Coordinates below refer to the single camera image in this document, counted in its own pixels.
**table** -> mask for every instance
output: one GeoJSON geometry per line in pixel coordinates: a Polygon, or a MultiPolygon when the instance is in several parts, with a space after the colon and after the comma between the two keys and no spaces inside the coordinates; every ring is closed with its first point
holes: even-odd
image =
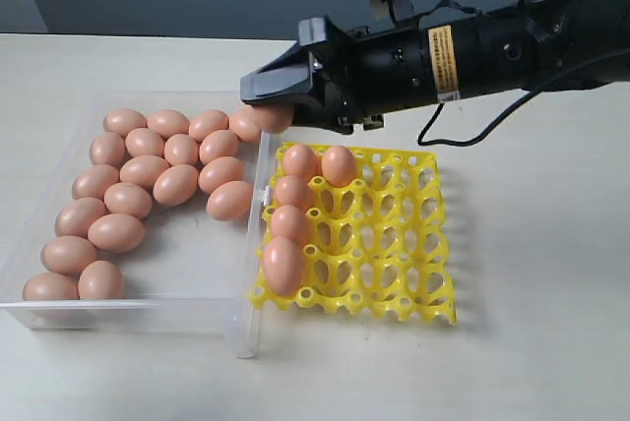
{"type": "MultiPolygon", "coordinates": [[[[83,111],[103,91],[236,90],[277,41],[0,35],[0,261],[83,111]]],[[[449,105],[475,134],[518,94],[449,105]]],[[[623,419],[630,408],[630,88],[541,96],[444,177],[455,329],[266,309],[261,354],[220,339],[33,333],[0,314],[11,421],[623,419]]],[[[433,108],[384,130],[288,138],[415,149],[433,108]]]]}

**clear plastic container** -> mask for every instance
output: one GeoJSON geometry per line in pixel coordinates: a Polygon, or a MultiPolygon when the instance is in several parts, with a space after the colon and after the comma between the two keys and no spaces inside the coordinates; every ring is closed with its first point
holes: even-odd
{"type": "Polygon", "coordinates": [[[239,158],[246,162],[245,179],[254,184],[249,216],[236,222],[215,221],[206,215],[202,193],[181,207],[155,204],[145,221],[148,232],[142,246],[112,257],[125,275],[127,299],[22,301],[26,281],[45,271],[41,248],[55,237],[56,215],[72,201],[72,182],[91,166],[90,144],[102,132],[108,111],[133,108],[150,114],[169,108],[192,118],[208,109],[229,113],[240,107],[236,92],[109,93],[99,97],[0,273],[0,309],[34,330],[223,334],[236,356],[255,355],[260,314],[247,292],[259,270],[256,249],[265,232],[261,213],[270,198],[268,184],[281,144],[277,136],[264,134],[260,145],[240,145],[239,158]]]}

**yellow label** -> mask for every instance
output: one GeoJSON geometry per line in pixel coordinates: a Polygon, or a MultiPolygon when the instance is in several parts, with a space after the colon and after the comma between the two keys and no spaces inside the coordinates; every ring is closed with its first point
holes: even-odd
{"type": "Polygon", "coordinates": [[[437,100],[444,103],[460,99],[460,81],[457,77],[455,47],[450,25],[429,30],[429,51],[437,100]]]}

